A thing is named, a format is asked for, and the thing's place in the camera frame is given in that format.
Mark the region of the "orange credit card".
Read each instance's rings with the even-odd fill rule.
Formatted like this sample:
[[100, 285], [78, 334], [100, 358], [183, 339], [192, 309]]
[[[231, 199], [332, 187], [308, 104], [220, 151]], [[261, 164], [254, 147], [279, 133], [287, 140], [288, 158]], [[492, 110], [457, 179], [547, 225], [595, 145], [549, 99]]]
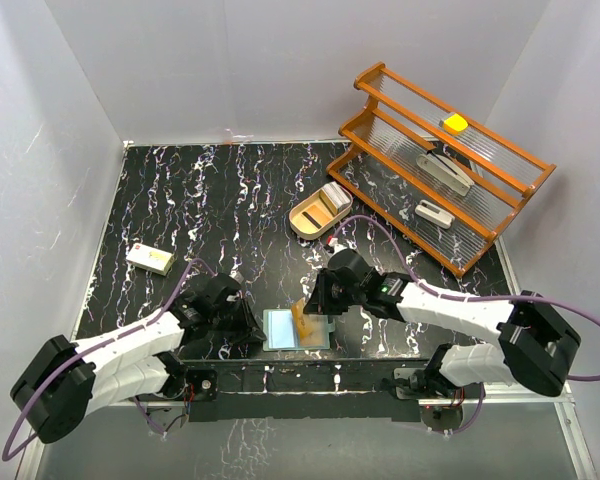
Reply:
[[309, 315], [304, 313], [304, 307], [304, 298], [298, 300], [291, 307], [292, 320], [299, 340], [311, 336], [314, 331], [312, 320]]
[[299, 335], [299, 347], [305, 350], [324, 350], [330, 346], [329, 332], [324, 329]]

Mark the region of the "green card holder wallet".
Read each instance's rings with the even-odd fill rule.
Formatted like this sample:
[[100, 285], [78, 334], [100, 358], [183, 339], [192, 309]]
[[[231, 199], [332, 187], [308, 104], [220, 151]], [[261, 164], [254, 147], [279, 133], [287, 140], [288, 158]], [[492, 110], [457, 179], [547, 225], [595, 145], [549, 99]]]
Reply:
[[[314, 330], [324, 329], [331, 334], [335, 323], [328, 316], [310, 315]], [[263, 327], [266, 341], [262, 348], [271, 351], [304, 351], [299, 347], [299, 339], [293, 324], [290, 309], [266, 309], [263, 311]]]

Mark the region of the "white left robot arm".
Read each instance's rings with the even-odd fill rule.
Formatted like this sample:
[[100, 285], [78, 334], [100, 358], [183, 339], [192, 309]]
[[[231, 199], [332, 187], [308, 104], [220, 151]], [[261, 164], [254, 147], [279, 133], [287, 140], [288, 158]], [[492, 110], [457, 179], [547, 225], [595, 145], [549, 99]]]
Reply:
[[55, 443], [82, 420], [139, 395], [166, 399], [186, 387], [179, 348], [218, 332], [230, 344], [263, 342], [266, 335], [227, 274], [206, 277], [147, 317], [99, 336], [47, 340], [20, 375], [10, 397], [44, 444]]

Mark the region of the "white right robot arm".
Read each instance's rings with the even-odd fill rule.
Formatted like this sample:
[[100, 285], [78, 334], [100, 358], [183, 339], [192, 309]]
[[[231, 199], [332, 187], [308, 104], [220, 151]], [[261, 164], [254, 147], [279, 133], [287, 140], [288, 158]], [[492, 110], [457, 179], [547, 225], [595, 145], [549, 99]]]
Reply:
[[561, 394], [581, 339], [540, 296], [489, 300], [437, 288], [400, 272], [381, 273], [352, 249], [322, 268], [303, 311], [336, 316], [360, 306], [379, 319], [454, 330], [478, 344], [440, 345], [426, 367], [389, 380], [404, 392], [446, 397], [477, 383], [520, 384]]

